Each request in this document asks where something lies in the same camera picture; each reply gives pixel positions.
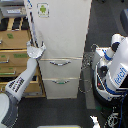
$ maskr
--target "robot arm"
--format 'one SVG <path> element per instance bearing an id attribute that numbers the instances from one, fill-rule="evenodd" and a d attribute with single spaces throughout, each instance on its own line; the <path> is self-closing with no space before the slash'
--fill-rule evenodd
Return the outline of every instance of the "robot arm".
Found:
<path id="1" fill-rule="evenodd" d="M 36 71 L 37 62 L 33 58 L 29 58 L 27 62 L 27 69 L 22 72 L 15 80 L 10 81 L 6 87 L 5 91 L 12 94 L 18 101 L 21 100 L 22 94 L 26 87 L 29 85 L 32 77 Z"/>
<path id="2" fill-rule="evenodd" d="M 28 59 L 27 69 L 15 80 L 8 82 L 5 93 L 0 94 L 0 128 L 11 128 L 14 125 L 18 115 L 18 103 L 35 74 L 37 60 L 46 49 L 45 45 L 34 48 L 28 44 L 30 42 L 27 43 L 27 53 L 31 58 Z"/>

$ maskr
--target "cable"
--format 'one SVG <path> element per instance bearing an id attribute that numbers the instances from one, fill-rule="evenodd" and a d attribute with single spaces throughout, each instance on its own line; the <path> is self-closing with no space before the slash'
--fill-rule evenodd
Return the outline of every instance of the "cable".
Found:
<path id="1" fill-rule="evenodd" d="M 82 93 L 88 93 L 88 92 L 90 92 L 92 90 L 92 83 L 89 80 L 82 80 L 82 81 L 85 81 L 85 82 L 90 83 L 91 87 L 87 91 L 82 91 L 81 88 L 80 88 L 80 85 L 79 85 L 79 87 L 78 87 L 79 88 L 79 91 L 82 92 Z"/>
<path id="2" fill-rule="evenodd" d="M 93 44 L 93 45 L 91 46 L 91 49 L 93 48 L 93 46 L 96 46 L 97 48 L 99 48 L 99 46 L 98 46 L 97 44 Z"/>
<path id="3" fill-rule="evenodd" d="M 123 107 L 123 102 L 124 102 L 124 99 L 125 99 L 127 93 L 128 93 L 128 90 L 125 92 L 124 97 L 122 99 L 122 103 L 121 103 L 121 117 L 120 117 L 120 122 L 119 122 L 118 128 L 120 128 L 120 126 L 121 126 L 121 122 L 122 122 L 122 107 Z"/>
<path id="4" fill-rule="evenodd" d="M 114 126 L 118 124 L 118 113 L 115 113 L 114 112 L 114 107 L 113 107 L 113 112 L 112 114 L 108 117 L 105 125 L 104 125 L 104 128 L 106 128 L 106 126 L 108 125 L 109 127 L 111 128 L 114 128 Z"/>

